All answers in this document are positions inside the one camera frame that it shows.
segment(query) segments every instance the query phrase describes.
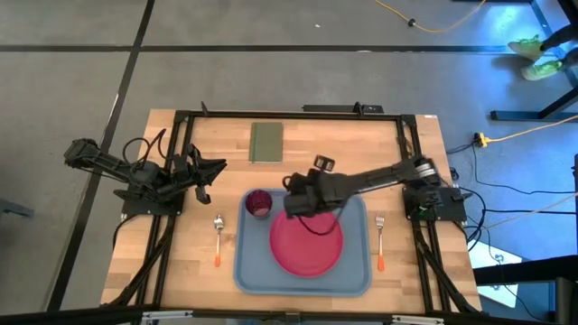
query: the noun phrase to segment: pink plate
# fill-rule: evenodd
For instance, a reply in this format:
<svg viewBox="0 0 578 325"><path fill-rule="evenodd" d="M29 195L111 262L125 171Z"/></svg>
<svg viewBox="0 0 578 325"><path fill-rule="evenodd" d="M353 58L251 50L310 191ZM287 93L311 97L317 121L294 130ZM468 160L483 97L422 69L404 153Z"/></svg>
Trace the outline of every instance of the pink plate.
<svg viewBox="0 0 578 325"><path fill-rule="evenodd" d="M329 230L335 222L331 212L301 219L309 228L320 233ZM343 234L338 222L330 234L315 235L297 217L287 218L283 210L271 226L269 243L275 260L285 271L302 277L316 277L331 270L340 259Z"/></svg>

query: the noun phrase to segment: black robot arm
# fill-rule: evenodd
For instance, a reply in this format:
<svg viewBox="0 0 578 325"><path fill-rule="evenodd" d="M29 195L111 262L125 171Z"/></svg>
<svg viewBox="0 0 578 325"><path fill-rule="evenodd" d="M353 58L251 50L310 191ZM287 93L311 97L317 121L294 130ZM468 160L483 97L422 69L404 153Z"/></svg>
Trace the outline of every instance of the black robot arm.
<svg viewBox="0 0 578 325"><path fill-rule="evenodd" d="M210 196L204 187L211 185L225 169L226 160L203 159L193 144L187 147L187 156L176 154L170 157L174 167L170 171L147 160L125 162L109 153L103 153L94 140L79 139L73 141L64 154L64 163L81 170L100 170L118 181L128 183L130 190L115 190L115 194L123 200L164 203L196 185L197 200L209 204Z"/></svg>
<svg viewBox="0 0 578 325"><path fill-rule="evenodd" d="M327 158L318 156L319 160ZM383 189L397 184L405 184L420 190L424 205L434 204L435 189L441 185L440 176L434 162L424 157L416 157L373 171L353 175L327 173L324 169L311 168L307 176L294 173L284 178L284 186L289 195L284 198L288 216L312 217L315 214L342 208L355 195L371 190Z"/></svg>

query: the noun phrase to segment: cup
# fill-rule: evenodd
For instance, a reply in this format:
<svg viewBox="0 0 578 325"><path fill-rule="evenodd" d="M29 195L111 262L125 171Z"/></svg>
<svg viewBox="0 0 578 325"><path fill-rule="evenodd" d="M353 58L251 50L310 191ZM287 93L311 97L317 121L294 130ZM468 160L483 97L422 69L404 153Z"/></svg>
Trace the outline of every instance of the cup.
<svg viewBox="0 0 578 325"><path fill-rule="evenodd" d="M245 207L255 218L264 219L269 217L273 206L271 194L266 190L253 190L245 199Z"/></svg>

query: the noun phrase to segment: green notebook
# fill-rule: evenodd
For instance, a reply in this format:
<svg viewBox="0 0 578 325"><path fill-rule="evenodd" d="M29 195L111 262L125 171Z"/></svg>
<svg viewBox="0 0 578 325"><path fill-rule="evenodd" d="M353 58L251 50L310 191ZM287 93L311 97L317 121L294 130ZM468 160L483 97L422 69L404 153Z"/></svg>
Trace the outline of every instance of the green notebook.
<svg viewBox="0 0 578 325"><path fill-rule="evenodd" d="M280 163L283 160L283 124L255 122L251 125L249 161Z"/></svg>

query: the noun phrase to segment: wooden table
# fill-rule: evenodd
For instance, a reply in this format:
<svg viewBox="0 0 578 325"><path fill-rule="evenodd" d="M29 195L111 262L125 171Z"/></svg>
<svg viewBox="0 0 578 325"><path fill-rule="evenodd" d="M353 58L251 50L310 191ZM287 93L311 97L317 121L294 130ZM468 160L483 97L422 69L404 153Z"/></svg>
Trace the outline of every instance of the wooden table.
<svg viewBox="0 0 578 325"><path fill-rule="evenodd" d="M151 140L167 128L171 132L173 110L152 110L144 137ZM442 134L436 116L417 116L424 155L450 179ZM254 188L281 188L281 180L293 172L306 173L315 154L335 159L335 172L353 173L383 167L401 160L396 126L384 121L279 120L284 124L284 157L279 164L248 161L250 118L195 118L192 141L205 158L225 158L228 167L207 192L210 205L186 194L182 215L177 218L162 307L171 309L251 311L357 311L423 313L424 303L416 264L415 244L404 212L401 186L362 195L368 210L372 282L357 298L251 295L241 292L233 280L237 237L237 214L241 196ZM168 140L163 141L166 152ZM182 147L182 139L177 148ZM163 165L156 150L149 157ZM386 270L377 269L378 232L375 216L384 211L383 247ZM216 232L212 221L222 214L226 226L221 237L221 266L213 265ZM151 225L150 216L137 217L119 231L102 302L116 298L143 262ZM470 258L462 232L451 222L437 223L443 266L471 305L480 307ZM434 273L430 271L434 307L440 308ZM146 301L152 300L156 272L149 280Z"/></svg>

